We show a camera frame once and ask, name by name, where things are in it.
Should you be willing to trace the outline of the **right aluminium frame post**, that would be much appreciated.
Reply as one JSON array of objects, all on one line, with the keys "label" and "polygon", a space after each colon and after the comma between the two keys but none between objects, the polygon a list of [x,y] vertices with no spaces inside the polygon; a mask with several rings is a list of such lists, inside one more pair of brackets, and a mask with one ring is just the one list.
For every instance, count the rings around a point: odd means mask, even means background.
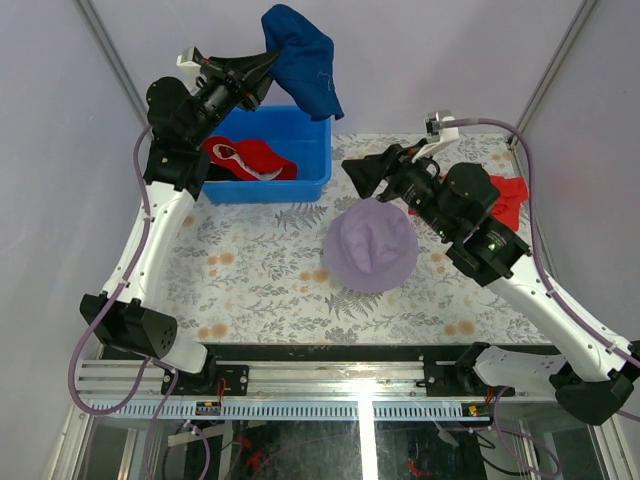
[{"label": "right aluminium frame post", "polygon": [[599,0],[584,0],[580,2],[579,8],[572,17],[543,74],[538,80],[533,93],[527,101],[524,111],[517,121],[516,127],[525,136],[528,144],[531,144],[528,131],[530,130],[532,122],[538,114],[547,93],[553,86],[556,77],[561,72],[569,54],[573,50],[576,41],[581,36],[600,4],[601,2]]}]

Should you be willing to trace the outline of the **aluminium frame post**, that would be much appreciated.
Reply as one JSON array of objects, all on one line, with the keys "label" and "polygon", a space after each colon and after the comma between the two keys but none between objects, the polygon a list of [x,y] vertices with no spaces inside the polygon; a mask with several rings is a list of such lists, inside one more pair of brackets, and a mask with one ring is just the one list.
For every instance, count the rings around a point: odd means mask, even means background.
[{"label": "aluminium frame post", "polygon": [[142,126],[147,126],[147,105],[136,88],[104,21],[94,5],[94,2],[90,0],[74,0],[73,4],[80,13],[84,24],[96,42],[98,49],[106,61],[111,73],[114,75],[139,123]]},{"label": "aluminium frame post", "polygon": [[569,54],[573,50],[576,41],[581,36],[600,4],[601,2],[599,0],[584,0],[580,2],[579,8],[572,17],[543,74],[538,80],[533,93],[527,101],[524,111],[517,121],[516,127],[525,136],[528,144],[531,144],[528,131],[530,130],[532,122],[538,114],[547,93],[553,86],[556,77],[561,72]]}]

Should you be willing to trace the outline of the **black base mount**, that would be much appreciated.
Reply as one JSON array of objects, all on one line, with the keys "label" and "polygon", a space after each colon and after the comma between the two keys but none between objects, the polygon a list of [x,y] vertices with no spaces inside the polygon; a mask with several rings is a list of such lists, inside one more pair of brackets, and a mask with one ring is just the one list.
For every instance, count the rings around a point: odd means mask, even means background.
[{"label": "black base mount", "polygon": [[171,396],[204,396],[225,399],[243,397],[248,393],[250,367],[242,364],[222,364],[207,360],[199,373],[178,372]]},{"label": "black base mount", "polygon": [[426,389],[428,397],[484,397],[490,385],[480,378],[474,366],[489,347],[485,342],[426,347],[419,354],[424,379],[417,385]]}]

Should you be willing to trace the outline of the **navy blue hat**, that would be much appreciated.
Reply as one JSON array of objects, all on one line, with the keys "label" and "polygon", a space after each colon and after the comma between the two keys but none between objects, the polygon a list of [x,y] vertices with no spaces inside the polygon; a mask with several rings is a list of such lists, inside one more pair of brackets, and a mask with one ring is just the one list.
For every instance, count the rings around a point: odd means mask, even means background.
[{"label": "navy blue hat", "polygon": [[279,52],[276,83],[312,121],[340,120],[344,112],[333,78],[334,42],[298,11],[272,6],[261,17],[265,46]]}]

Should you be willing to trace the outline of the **left aluminium frame post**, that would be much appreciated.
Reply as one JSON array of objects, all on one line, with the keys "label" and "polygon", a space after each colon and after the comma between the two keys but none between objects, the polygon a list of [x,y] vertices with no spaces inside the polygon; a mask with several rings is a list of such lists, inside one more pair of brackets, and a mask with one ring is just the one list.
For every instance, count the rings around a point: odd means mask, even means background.
[{"label": "left aluminium frame post", "polygon": [[94,5],[94,2],[90,0],[74,0],[73,4],[80,13],[84,24],[96,42],[98,49],[106,61],[111,73],[114,75],[139,123],[142,126],[147,126],[147,105],[136,88],[104,21]]}]

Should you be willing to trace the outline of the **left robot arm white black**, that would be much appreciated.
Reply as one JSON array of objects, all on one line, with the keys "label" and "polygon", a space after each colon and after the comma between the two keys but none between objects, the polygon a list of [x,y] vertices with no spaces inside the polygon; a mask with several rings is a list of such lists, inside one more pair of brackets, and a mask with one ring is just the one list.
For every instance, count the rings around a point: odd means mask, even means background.
[{"label": "left robot arm white black", "polygon": [[101,293],[85,295],[80,304],[81,315],[103,345],[185,372],[186,385],[201,395],[217,387],[219,371],[206,362],[203,345],[179,333],[176,319],[158,311],[158,282],[209,172],[204,141],[235,108],[254,111],[260,106],[278,57],[277,51],[204,57],[190,47],[177,59],[187,82],[166,76],[149,86],[143,132],[152,139],[146,165],[134,167],[141,205]]}]

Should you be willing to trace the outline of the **red cloth hat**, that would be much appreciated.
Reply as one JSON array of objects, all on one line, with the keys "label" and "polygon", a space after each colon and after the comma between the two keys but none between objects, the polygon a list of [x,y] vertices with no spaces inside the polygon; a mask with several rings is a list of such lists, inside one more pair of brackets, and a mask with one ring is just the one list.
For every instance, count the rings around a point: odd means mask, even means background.
[{"label": "red cloth hat", "polygon": [[447,235],[462,231],[467,234],[484,220],[493,218],[513,232],[520,229],[520,211],[529,200],[528,187],[522,177],[472,174],[469,178],[444,177],[444,198],[436,198],[434,218],[429,212],[409,209],[424,219],[436,232]]}]

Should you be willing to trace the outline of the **floral table mat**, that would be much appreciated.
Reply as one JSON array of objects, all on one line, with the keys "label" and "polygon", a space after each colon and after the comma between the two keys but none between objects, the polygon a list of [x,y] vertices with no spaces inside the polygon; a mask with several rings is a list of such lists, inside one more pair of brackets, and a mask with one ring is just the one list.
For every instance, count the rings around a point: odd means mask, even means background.
[{"label": "floral table mat", "polygon": [[160,277],[160,311],[204,343],[541,344],[521,313],[460,274],[414,220],[418,263],[400,287],[362,294],[326,269],[331,221],[357,194],[335,166],[314,203],[217,205],[200,198]]}]

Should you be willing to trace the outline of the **red cap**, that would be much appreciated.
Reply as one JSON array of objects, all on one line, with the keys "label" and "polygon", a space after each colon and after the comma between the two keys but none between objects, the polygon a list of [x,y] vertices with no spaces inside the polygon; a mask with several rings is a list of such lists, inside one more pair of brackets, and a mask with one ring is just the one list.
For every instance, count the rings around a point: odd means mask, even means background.
[{"label": "red cap", "polygon": [[203,148],[210,158],[208,181],[290,181],[298,175],[294,162],[275,153],[262,140],[233,142],[213,136]]}]

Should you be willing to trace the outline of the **lilac bucket hat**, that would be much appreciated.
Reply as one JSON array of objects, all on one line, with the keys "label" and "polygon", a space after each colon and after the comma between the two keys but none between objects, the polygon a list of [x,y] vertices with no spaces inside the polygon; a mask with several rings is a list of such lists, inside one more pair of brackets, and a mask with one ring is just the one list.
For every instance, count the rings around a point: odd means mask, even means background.
[{"label": "lilac bucket hat", "polygon": [[402,286],[416,268],[419,243],[408,216],[391,203],[360,200],[329,225],[323,262],[355,292],[378,294]]}]

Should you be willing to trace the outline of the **blue plastic bin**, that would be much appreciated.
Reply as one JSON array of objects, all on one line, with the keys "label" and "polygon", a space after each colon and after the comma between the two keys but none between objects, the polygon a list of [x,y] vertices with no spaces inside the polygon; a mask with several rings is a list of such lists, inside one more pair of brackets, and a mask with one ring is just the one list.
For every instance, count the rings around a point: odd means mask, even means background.
[{"label": "blue plastic bin", "polygon": [[209,181],[202,192],[213,203],[315,202],[332,176],[331,122],[313,122],[296,106],[234,110],[215,130],[232,141],[262,140],[296,164],[293,180]]}]

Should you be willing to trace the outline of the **aluminium front rail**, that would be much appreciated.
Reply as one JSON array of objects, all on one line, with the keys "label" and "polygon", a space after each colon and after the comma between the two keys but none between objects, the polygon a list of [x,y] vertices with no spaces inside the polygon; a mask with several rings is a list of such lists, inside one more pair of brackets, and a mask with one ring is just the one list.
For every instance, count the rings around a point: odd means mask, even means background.
[{"label": "aluminium front rail", "polygon": [[[360,394],[375,400],[428,398],[418,382],[422,362],[216,361],[250,367],[246,400],[343,400]],[[141,362],[88,360],[79,369],[77,388],[87,399],[124,396],[133,386]],[[136,398],[160,395],[171,381],[160,367],[145,368]]]}]

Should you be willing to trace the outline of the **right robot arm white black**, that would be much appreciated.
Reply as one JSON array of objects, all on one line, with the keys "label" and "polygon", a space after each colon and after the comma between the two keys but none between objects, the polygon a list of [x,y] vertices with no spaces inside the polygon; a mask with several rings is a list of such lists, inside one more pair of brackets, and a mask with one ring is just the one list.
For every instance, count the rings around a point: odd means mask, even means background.
[{"label": "right robot arm white black", "polygon": [[457,270],[523,313],[558,351],[543,356],[476,342],[455,364],[458,387],[472,395],[507,387],[552,396],[588,425],[621,413],[639,377],[639,344],[572,300],[533,249],[491,215],[499,191],[481,165],[458,163],[442,173],[426,148],[394,144],[342,167],[363,199],[384,183],[379,200],[406,203],[448,245]]}]

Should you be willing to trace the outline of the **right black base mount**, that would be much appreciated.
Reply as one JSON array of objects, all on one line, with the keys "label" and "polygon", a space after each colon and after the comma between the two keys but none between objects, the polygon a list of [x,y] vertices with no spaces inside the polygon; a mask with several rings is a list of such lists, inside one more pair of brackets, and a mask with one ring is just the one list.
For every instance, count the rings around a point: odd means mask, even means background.
[{"label": "right black base mount", "polygon": [[419,354],[424,379],[417,385],[426,389],[428,397],[484,397],[490,385],[480,378],[474,366],[489,347],[485,342],[426,347]]}]

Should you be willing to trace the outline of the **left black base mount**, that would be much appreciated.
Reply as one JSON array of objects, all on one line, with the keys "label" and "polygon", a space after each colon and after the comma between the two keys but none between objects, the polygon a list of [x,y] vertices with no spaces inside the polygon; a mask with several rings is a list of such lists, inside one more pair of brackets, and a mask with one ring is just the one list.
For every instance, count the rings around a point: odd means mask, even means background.
[{"label": "left black base mount", "polygon": [[248,393],[250,367],[242,364],[222,364],[207,360],[199,373],[178,372],[171,396],[204,396],[225,399],[243,397]]}]

